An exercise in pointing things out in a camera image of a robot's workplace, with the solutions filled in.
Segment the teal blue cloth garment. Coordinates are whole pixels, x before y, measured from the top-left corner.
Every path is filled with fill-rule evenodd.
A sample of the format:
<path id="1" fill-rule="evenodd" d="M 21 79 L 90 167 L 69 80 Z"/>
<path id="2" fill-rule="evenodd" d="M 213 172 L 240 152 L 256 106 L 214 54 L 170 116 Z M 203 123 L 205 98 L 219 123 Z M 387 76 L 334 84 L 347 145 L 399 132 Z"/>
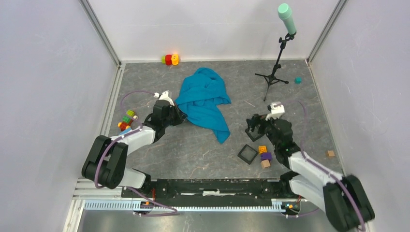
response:
<path id="1" fill-rule="evenodd" d="M 192 124 L 212 130 L 217 141 L 224 143 L 230 136 L 228 124 L 218 109 L 231 104 L 224 80 L 214 70 L 201 67 L 186 77 L 176 98 L 178 108 Z"/>

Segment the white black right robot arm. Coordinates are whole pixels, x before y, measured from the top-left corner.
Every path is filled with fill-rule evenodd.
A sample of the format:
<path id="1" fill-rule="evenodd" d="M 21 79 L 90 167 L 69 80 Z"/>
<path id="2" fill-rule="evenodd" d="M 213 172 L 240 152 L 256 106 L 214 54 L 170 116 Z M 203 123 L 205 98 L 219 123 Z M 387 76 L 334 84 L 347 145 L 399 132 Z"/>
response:
<path id="1" fill-rule="evenodd" d="M 246 133 L 266 136 L 274 146 L 277 161 L 289 169 L 280 177 L 279 191 L 285 197 L 300 195 L 322 210 L 338 232 L 365 230 L 375 219 L 374 209 L 358 177 L 343 175 L 315 161 L 294 140 L 291 122 L 254 114 L 247 119 Z"/>

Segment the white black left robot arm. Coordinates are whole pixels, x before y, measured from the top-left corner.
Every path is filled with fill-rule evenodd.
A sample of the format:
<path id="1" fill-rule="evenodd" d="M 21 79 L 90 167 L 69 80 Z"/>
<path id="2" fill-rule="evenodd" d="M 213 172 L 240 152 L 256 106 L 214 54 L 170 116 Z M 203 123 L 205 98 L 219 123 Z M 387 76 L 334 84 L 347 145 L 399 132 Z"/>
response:
<path id="1" fill-rule="evenodd" d="M 186 118 L 186 114 L 176 105 L 171 105 L 167 100 L 157 100 L 152 113 L 138 128 L 114 137 L 97 136 L 81 175 L 94 181 L 97 188 L 132 187 L 140 197 L 148 196 L 152 191 L 152 184 L 148 181 L 150 175 L 126 168 L 127 156 L 157 142 L 165 134 L 167 127 L 177 126 Z"/>

